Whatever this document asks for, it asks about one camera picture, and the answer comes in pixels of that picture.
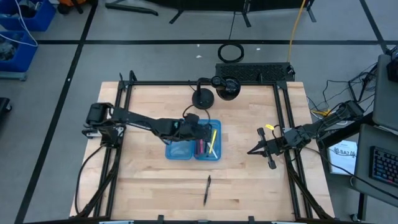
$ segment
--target blue bin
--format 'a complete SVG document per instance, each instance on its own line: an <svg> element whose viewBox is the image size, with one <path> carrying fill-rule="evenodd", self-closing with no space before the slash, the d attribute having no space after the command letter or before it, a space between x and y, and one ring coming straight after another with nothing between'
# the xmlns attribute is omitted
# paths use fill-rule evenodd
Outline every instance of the blue bin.
<svg viewBox="0 0 398 224"><path fill-rule="evenodd" d="M33 18L25 18L24 22L29 31L46 31L54 18L55 8L49 0L30 0L34 4L42 2ZM18 7L15 0L0 0L0 14L16 14ZM24 30L19 17L0 17L0 24L7 30Z"/></svg>
<svg viewBox="0 0 398 224"><path fill-rule="evenodd" d="M166 146L166 158L189 160L192 158L194 141L171 142Z"/></svg>
<svg viewBox="0 0 398 224"><path fill-rule="evenodd" d="M199 124L207 124L207 119L200 119ZM192 155L199 161L217 161L221 159L221 122L216 119L211 119L210 124L212 127L211 134L213 135L214 129L217 129L217 136L214 143L214 154L193 155L195 152L196 141L180 141L171 142L166 146L166 158L171 160L190 160Z"/></svg>
<svg viewBox="0 0 398 224"><path fill-rule="evenodd" d="M16 35L21 37L20 42L34 44L27 32L24 31L4 31L0 32L5 37L15 39ZM17 49L15 55L10 60L0 60L0 71L2 72L26 72L36 53L37 47L26 44L16 43Z"/></svg>

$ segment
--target black desk lamp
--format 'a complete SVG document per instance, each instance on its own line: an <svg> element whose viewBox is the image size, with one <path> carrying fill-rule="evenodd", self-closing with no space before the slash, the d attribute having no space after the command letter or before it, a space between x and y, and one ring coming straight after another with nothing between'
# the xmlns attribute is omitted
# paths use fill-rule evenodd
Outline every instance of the black desk lamp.
<svg viewBox="0 0 398 224"><path fill-rule="evenodd" d="M223 100L233 100L241 91L241 84L235 77L199 78L197 90L192 95L192 104L198 109L208 109L213 106L214 94L209 89L200 88L201 82L210 81L211 86L217 90L217 95Z"/></svg>

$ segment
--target black pen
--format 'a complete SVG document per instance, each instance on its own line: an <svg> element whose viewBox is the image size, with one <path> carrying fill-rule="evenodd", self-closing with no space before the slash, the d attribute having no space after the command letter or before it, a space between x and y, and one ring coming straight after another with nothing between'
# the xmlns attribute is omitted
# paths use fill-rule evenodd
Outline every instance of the black pen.
<svg viewBox="0 0 398 224"><path fill-rule="evenodd" d="M205 200L203 201L203 206L206 205L207 195L208 195L208 192L209 192L210 183L211 183L211 178L210 178L210 175L209 175L209 178L207 178L207 186L206 186Z"/></svg>

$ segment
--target yellow cable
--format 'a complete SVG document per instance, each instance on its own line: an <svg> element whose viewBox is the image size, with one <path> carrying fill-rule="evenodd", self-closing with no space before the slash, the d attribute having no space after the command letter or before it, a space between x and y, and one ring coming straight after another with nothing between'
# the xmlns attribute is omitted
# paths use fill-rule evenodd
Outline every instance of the yellow cable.
<svg viewBox="0 0 398 224"><path fill-rule="evenodd" d="M294 26L293 26L292 36L290 37L290 42L289 42L289 52L287 54L287 62L290 62L290 56L292 55L292 44L293 44L294 34L296 33L297 24L299 24L299 20L300 20L300 17L301 17L301 13L303 12L305 1L306 0L303 0L303 3L301 4L300 10L299 10L298 15L297 15L297 19L296 19L296 21L294 23Z"/></svg>

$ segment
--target keyboard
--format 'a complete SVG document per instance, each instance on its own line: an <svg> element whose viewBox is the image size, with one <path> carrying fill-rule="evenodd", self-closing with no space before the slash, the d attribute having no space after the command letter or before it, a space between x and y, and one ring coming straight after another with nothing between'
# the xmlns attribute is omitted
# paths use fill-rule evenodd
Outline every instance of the keyboard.
<svg viewBox="0 0 398 224"><path fill-rule="evenodd" d="M287 74L289 63L218 63L216 75L220 77L232 76L239 81L256 82L261 74L264 82L294 81Z"/></svg>
<svg viewBox="0 0 398 224"><path fill-rule="evenodd" d="M370 177L398 187L398 153L372 146Z"/></svg>

